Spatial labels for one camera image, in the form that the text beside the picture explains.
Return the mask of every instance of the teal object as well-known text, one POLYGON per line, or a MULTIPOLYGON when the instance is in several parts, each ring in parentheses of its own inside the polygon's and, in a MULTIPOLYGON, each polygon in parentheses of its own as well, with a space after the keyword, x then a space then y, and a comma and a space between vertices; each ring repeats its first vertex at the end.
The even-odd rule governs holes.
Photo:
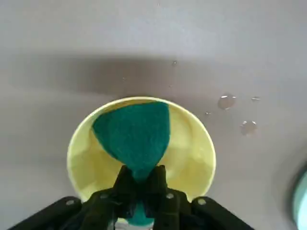
POLYGON ((307 230, 307 172, 300 179, 295 189, 293 217, 298 230, 307 230))
MULTIPOLYGON (((134 104, 100 115, 93 124, 99 143, 115 159, 132 170, 137 182, 145 180, 163 157, 169 143, 168 105, 162 102, 134 104)), ((128 222, 145 226, 153 219, 137 204, 128 222)))

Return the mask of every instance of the yellow bowl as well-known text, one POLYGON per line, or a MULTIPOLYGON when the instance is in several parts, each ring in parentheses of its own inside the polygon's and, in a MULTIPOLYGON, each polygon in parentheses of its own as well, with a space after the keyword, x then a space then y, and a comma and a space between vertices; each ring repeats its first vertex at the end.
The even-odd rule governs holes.
POLYGON ((209 190, 215 172, 212 140, 201 121, 181 106, 159 98, 129 97, 112 101, 88 115, 75 130, 67 155, 69 178, 82 201, 113 187, 122 163, 112 158, 92 131, 102 114, 130 104, 164 102, 169 106, 170 141, 159 164, 165 165, 169 188, 183 191, 191 201, 209 190))

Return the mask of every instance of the water drop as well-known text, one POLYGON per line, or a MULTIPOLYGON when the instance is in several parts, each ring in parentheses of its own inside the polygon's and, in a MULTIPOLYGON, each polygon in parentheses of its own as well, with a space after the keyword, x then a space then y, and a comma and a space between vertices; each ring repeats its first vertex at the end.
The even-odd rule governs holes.
POLYGON ((260 98, 260 97, 257 97, 257 96, 251 98, 251 101, 252 101, 252 102, 258 102, 258 101, 260 101, 260 100, 261 100, 261 98, 260 98))
POLYGON ((225 93, 223 96, 221 96, 217 105, 221 109, 228 110, 232 106, 234 106, 235 102, 236 102, 236 97, 234 95, 230 93, 225 93))
POLYGON ((241 125, 241 133, 243 135, 249 135, 255 133, 257 130, 257 124, 254 121, 244 121, 241 125))

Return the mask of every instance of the gray surface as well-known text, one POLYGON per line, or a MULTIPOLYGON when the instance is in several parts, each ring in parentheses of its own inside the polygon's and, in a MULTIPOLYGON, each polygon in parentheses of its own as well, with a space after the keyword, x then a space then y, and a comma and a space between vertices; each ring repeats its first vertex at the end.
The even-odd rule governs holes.
POLYGON ((92 110, 128 95, 195 113, 216 146, 209 195, 256 229, 295 229, 287 198, 307 156, 306 8, 304 0, 2 0, 0 229, 74 194, 71 134, 92 110), (217 107, 225 92, 237 96, 227 112, 217 107), (241 135, 244 120, 257 122, 255 136, 241 135))

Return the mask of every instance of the green sponge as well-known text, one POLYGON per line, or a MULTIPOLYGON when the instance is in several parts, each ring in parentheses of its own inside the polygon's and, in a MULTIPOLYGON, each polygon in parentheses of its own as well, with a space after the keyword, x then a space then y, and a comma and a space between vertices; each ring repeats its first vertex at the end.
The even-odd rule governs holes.
MULTIPOLYGON (((134 104, 100 115, 93 124, 96 138, 115 159, 132 170, 137 182, 145 180, 157 165, 169 143, 168 105, 161 102, 134 104)), ((144 226, 143 204, 136 206, 128 222, 144 226)))

